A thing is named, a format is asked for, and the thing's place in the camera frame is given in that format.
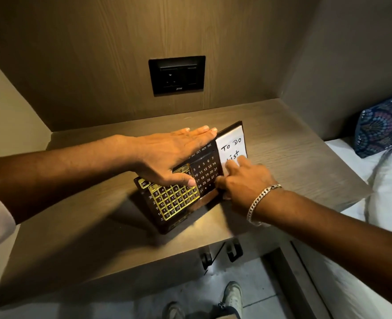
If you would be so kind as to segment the black wooden perpetual calendar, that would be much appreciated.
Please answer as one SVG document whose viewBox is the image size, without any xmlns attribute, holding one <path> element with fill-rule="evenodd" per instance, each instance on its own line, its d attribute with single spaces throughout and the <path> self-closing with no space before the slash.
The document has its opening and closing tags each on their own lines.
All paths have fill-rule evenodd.
<svg viewBox="0 0 392 319">
<path fill-rule="evenodd" d="M 221 134 L 224 132 L 224 129 L 221 130 L 218 134 Z M 188 210 L 184 213 L 183 216 L 180 216 L 179 219 L 177 220 L 172 220 L 168 221 L 165 224 L 160 224 L 155 222 L 151 211 L 149 209 L 149 206 L 146 208 L 147 211 L 146 217 L 152 222 L 152 224 L 155 226 L 156 230 L 160 234 L 167 234 L 168 232 L 172 231 L 174 228 L 176 228 L 180 223 L 182 223 L 184 220 L 186 220 L 191 214 L 193 214 L 196 210 L 202 208 L 206 204 L 208 204 L 212 199 L 215 198 L 215 196 L 218 194 L 217 190 L 215 189 L 215 179 L 218 176 L 224 176 L 221 168 L 221 163 L 219 159 L 219 154 L 216 146 L 216 138 L 212 140 L 209 144 L 207 144 L 205 147 L 203 147 L 201 150 L 197 151 L 194 155 L 192 155 L 190 158 L 188 158 L 186 161 L 181 163 L 180 165 L 176 166 L 173 169 L 173 172 L 175 172 L 179 167 L 184 166 L 186 164 L 192 164 L 194 162 L 203 162 L 203 174 L 206 177 L 206 187 L 208 189 L 208 192 L 206 193 L 205 196 L 203 196 L 200 200 L 196 201 L 193 205 L 191 205 Z M 147 181 L 141 177 L 136 177 L 134 179 L 134 183 L 136 187 L 138 188 L 139 193 L 143 196 L 146 204 L 147 201 L 145 199 L 144 195 L 144 190 L 146 188 L 146 182 Z"/>
</svg>

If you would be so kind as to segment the person's left hand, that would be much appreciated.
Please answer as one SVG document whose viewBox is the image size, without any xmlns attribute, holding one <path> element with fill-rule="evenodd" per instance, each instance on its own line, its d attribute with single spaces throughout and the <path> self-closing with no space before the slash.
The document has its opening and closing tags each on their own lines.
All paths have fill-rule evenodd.
<svg viewBox="0 0 392 319">
<path fill-rule="evenodd" d="M 176 166 L 209 144 L 217 133 L 217 128 L 211 128 L 211 139 L 177 139 L 174 131 L 133 138 L 133 161 L 128 170 L 147 181 L 168 186 L 167 171 L 173 172 Z"/>
</svg>

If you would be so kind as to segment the gold date slider frame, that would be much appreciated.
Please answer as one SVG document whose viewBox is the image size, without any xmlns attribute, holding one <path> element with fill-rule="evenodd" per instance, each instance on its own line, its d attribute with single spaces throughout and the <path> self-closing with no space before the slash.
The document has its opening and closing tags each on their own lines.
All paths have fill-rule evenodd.
<svg viewBox="0 0 392 319">
<path fill-rule="evenodd" d="M 179 167 L 174 173 L 191 175 L 196 186 L 181 185 L 160 186 L 146 182 L 145 199 L 155 222 L 165 224 L 183 216 L 188 208 L 206 195 L 206 177 L 203 174 L 203 162 L 194 162 Z"/>
</svg>

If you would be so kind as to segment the white handwritten note card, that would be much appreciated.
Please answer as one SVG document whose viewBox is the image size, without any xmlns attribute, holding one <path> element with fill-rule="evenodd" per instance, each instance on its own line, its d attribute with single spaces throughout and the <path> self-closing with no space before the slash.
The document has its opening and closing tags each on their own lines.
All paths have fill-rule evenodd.
<svg viewBox="0 0 392 319">
<path fill-rule="evenodd" d="M 239 156 L 248 157 L 241 121 L 230 128 L 224 129 L 224 132 L 218 134 L 215 142 L 224 176 L 229 174 L 225 166 L 228 160 L 233 160 L 236 164 L 239 164 L 237 161 Z"/>
</svg>

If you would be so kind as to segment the person's right hand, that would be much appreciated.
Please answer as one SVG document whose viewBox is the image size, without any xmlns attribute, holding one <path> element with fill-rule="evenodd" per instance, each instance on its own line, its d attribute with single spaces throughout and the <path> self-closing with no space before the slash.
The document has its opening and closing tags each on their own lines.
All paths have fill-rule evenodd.
<svg viewBox="0 0 392 319">
<path fill-rule="evenodd" d="M 225 164 L 233 210 L 249 222 L 268 223 L 285 190 L 266 166 L 253 164 L 244 156 L 237 161 L 239 164 L 233 160 Z"/>
</svg>

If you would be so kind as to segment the white bed sheet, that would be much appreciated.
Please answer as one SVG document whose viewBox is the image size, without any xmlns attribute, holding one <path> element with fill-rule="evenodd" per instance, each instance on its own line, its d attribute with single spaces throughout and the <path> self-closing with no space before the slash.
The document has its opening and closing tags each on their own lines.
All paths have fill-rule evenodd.
<svg viewBox="0 0 392 319">
<path fill-rule="evenodd" d="M 328 141 L 327 145 L 372 189 L 369 178 L 382 155 L 389 150 L 362 159 L 346 140 Z M 365 209 L 368 198 L 344 210 L 342 214 L 367 223 Z M 322 295 L 333 319 L 392 319 L 390 302 L 336 263 L 329 259 L 325 259 L 325 263 L 331 272 L 331 282 L 324 288 Z"/>
</svg>

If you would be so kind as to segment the dark bed frame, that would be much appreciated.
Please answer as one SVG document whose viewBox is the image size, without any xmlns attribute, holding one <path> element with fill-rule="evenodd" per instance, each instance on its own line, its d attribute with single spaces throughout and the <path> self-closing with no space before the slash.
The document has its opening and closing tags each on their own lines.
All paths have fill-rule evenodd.
<svg viewBox="0 0 392 319">
<path fill-rule="evenodd" d="M 291 241 L 265 257 L 293 319 L 333 319 Z"/>
</svg>

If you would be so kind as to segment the person's grey shoe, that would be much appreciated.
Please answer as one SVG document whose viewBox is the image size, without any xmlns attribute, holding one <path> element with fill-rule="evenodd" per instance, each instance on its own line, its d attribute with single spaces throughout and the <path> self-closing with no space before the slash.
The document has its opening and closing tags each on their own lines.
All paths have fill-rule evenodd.
<svg viewBox="0 0 392 319">
<path fill-rule="evenodd" d="M 186 319 L 186 314 L 180 304 L 173 301 L 165 306 L 161 319 Z"/>
<path fill-rule="evenodd" d="M 231 281 L 226 285 L 221 304 L 232 306 L 237 309 L 242 317 L 243 298 L 240 285 L 236 281 Z"/>
</svg>

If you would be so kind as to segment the person's grey left shoe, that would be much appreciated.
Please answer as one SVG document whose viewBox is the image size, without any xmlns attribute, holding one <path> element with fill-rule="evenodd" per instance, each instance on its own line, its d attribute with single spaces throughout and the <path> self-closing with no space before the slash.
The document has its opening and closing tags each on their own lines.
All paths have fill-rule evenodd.
<svg viewBox="0 0 392 319">
<path fill-rule="evenodd" d="M 186 319 L 186 314 L 180 304 L 173 301 L 165 306 L 161 319 Z"/>
</svg>

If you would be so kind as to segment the blue patterned pillow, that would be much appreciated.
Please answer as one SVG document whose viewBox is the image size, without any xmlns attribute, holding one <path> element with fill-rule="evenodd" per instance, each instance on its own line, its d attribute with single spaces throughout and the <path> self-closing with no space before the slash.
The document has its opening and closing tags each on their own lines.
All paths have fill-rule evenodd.
<svg viewBox="0 0 392 319">
<path fill-rule="evenodd" d="M 353 148 L 362 159 L 392 149 L 392 97 L 360 113 Z"/>
</svg>

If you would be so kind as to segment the black wall socket plate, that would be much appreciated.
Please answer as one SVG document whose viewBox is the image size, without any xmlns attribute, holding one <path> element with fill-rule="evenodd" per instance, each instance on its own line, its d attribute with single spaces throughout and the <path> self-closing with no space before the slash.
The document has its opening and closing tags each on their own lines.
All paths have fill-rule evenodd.
<svg viewBox="0 0 392 319">
<path fill-rule="evenodd" d="M 206 56 L 149 59 L 154 96 L 204 90 Z"/>
</svg>

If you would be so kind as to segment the person's right forearm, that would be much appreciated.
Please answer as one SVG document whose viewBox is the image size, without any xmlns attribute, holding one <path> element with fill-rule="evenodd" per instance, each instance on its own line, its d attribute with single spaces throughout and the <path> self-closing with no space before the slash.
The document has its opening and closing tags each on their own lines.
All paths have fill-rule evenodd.
<svg viewBox="0 0 392 319">
<path fill-rule="evenodd" d="M 392 303 L 392 232 L 282 189 L 265 195 L 254 215 L 323 254 Z"/>
</svg>

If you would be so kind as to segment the person's left forearm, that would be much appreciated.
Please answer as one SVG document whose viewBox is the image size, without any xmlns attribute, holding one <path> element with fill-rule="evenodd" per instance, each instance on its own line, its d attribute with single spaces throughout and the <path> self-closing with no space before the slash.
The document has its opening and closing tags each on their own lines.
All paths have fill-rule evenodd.
<svg viewBox="0 0 392 319">
<path fill-rule="evenodd" d="M 48 207 L 130 171 L 135 137 L 114 135 L 63 149 L 0 157 L 0 201 L 21 224 Z"/>
</svg>

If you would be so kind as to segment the person's grey right shoe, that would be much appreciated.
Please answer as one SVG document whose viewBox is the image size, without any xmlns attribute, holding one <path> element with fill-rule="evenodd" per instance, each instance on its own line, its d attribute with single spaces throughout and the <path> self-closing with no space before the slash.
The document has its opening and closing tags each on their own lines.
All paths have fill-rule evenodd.
<svg viewBox="0 0 392 319">
<path fill-rule="evenodd" d="M 226 285 L 221 304 L 232 306 L 237 309 L 242 317 L 243 298 L 240 285 L 236 281 L 231 281 Z"/>
</svg>

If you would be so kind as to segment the person's dark trouser leg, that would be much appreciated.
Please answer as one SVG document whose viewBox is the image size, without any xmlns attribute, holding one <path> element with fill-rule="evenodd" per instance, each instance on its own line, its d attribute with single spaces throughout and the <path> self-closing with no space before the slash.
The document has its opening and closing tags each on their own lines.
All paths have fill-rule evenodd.
<svg viewBox="0 0 392 319">
<path fill-rule="evenodd" d="M 213 306 L 210 319 L 241 319 L 241 316 L 236 308 L 220 303 Z"/>
</svg>

